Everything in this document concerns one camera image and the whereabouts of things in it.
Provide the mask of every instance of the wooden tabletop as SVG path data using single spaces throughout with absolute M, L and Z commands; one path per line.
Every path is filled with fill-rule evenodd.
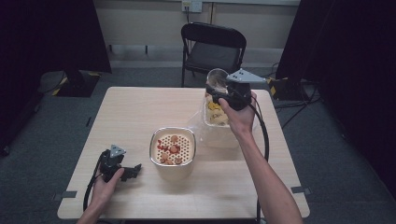
M 267 91 L 255 92 L 270 140 L 269 163 L 289 189 L 300 187 L 271 97 Z M 63 199 L 59 218 L 77 219 L 82 215 L 84 194 L 98 157 L 113 144 L 127 151 L 122 166 L 142 163 L 143 168 L 136 179 L 119 182 L 102 218 L 256 217 L 257 194 L 239 147 L 211 148 L 197 140 L 192 173 L 178 181 L 161 178 L 149 158 L 154 132 L 163 127 L 188 127 L 200 111 L 204 94 L 204 89 L 187 88 L 108 89 L 67 187 L 67 191 L 77 191 L 76 198 Z M 263 152 L 260 126 L 254 136 Z M 309 216 L 304 194 L 292 195 L 302 217 Z

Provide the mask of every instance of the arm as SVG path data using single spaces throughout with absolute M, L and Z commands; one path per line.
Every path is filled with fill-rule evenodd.
M 260 152 L 252 134 L 254 112 L 250 107 L 235 111 L 219 99 L 230 127 L 242 148 L 247 167 L 259 196 L 262 212 L 269 223 L 303 223 L 300 210 L 288 188 Z
M 106 210 L 106 206 L 114 193 L 117 181 L 121 178 L 123 172 L 124 168 L 120 168 L 107 183 L 101 175 L 96 178 L 90 205 L 88 205 L 77 224 L 96 223 L 99 216 Z

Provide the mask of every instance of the chair backrest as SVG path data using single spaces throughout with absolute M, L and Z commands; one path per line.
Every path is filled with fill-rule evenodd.
M 247 40 L 237 30 L 202 22 L 191 22 L 181 28 L 181 36 L 185 46 L 186 40 L 219 45 L 245 51 Z

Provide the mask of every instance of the gray carpet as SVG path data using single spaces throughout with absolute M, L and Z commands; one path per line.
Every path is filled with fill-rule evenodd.
M 260 76 L 271 72 L 270 68 L 247 70 Z M 38 112 L 10 145 L 10 155 L 0 158 L 0 223 L 74 223 L 57 218 L 60 203 L 52 197 L 66 189 L 106 90 L 112 86 L 179 87 L 180 74 L 180 68 L 114 68 L 113 74 L 102 75 L 91 98 L 47 93 Z M 61 75 L 44 75 L 40 90 L 51 89 Z M 203 87 L 204 83 L 205 76 L 187 75 L 188 86 Z M 265 85 L 254 88 L 267 89 Z M 299 109 L 278 109 L 280 123 Z M 306 195 L 311 214 L 304 222 L 396 223 L 396 203 L 340 130 L 321 101 L 309 105 L 284 128 L 302 185 L 312 190 Z

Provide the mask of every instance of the perforated bowl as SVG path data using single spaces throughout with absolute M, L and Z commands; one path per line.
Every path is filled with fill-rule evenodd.
M 152 135 L 149 157 L 162 178 L 179 180 L 191 173 L 195 150 L 195 136 L 191 130 L 161 128 Z

